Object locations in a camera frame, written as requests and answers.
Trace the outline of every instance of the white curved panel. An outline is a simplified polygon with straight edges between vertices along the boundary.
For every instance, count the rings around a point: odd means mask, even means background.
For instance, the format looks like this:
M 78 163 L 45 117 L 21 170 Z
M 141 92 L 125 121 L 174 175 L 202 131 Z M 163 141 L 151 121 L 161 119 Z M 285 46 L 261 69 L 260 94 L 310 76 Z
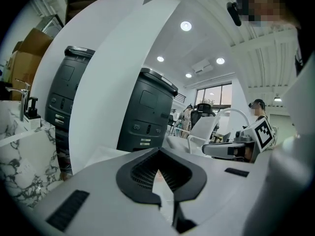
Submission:
M 38 114 L 45 118 L 45 106 L 54 76 L 68 45 L 96 50 L 117 24 L 144 0 L 97 0 L 78 13 L 55 37 L 41 60 L 31 88 L 38 98 Z
M 141 67 L 179 3 L 146 3 L 121 21 L 94 54 L 80 81 L 71 114 L 69 150 L 74 174 L 84 168 L 98 146 L 117 147 Z

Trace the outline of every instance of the sink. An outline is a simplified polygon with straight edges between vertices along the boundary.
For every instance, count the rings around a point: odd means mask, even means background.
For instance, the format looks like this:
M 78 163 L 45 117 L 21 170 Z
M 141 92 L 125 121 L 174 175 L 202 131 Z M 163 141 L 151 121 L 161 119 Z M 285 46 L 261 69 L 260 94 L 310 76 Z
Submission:
M 34 208 L 63 181 L 57 159 L 55 127 L 27 130 L 20 121 L 20 102 L 0 101 L 0 179 L 16 201 Z

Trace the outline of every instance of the cardboard box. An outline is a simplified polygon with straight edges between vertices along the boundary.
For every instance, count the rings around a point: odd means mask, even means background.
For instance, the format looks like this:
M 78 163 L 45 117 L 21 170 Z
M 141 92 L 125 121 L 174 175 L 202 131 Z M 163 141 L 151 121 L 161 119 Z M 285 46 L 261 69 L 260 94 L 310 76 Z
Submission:
M 33 28 L 24 41 L 16 44 L 8 65 L 11 71 L 9 82 L 14 88 L 25 88 L 23 83 L 15 79 L 32 85 L 39 63 L 52 41 L 50 36 Z M 21 100 L 21 94 L 12 92 L 11 100 Z

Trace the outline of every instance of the soap dispenser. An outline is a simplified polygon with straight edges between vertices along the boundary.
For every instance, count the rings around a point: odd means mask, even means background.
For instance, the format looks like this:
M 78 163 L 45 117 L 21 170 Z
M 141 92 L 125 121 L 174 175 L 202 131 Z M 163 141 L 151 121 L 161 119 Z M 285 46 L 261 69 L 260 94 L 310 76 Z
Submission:
M 27 130 L 37 129 L 41 127 L 40 115 L 37 114 L 37 108 L 35 107 L 37 97 L 30 97 L 31 107 L 24 113 L 24 124 Z

